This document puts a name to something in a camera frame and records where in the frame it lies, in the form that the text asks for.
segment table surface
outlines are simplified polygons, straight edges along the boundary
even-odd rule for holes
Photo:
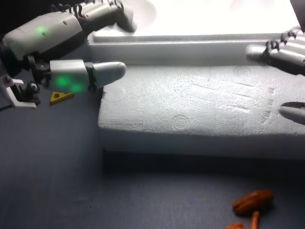
[[[42,90],[36,110],[0,112],[0,228],[249,228],[232,202],[265,187],[275,205],[260,229],[304,227],[304,162],[103,153],[101,96],[49,106]]]

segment yellow triangular object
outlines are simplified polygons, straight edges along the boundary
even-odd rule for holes
[[[74,96],[74,93],[61,93],[61,92],[53,92],[50,100],[50,105],[60,103],[64,100],[70,99]]]

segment green light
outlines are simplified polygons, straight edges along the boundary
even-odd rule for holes
[[[81,84],[74,84],[71,86],[71,92],[81,92],[83,91],[83,86]]]
[[[59,87],[66,87],[70,83],[70,80],[67,76],[59,76],[56,79],[56,85]]]
[[[47,32],[47,28],[44,26],[39,26],[36,28],[36,31],[39,33],[46,33]]]

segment black cable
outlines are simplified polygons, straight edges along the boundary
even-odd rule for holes
[[[12,107],[11,105],[0,107],[0,111],[4,111],[4,110],[6,110],[8,108],[11,108],[11,107]]]

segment dark background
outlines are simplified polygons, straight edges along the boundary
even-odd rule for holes
[[[52,3],[8,1],[1,32]],[[90,55],[83,46],[65,58]],[[26,71],[16,78],[32,79]],[[1,229],[223,229],[238,221],[249,228],[251,218],[236,217],[232,203],[266,187],[275,203],[260,229],[304,228],[304,161],[103,152],[102,90],[54,106],[51,94],[42,89],[35,110],[0,112]]]

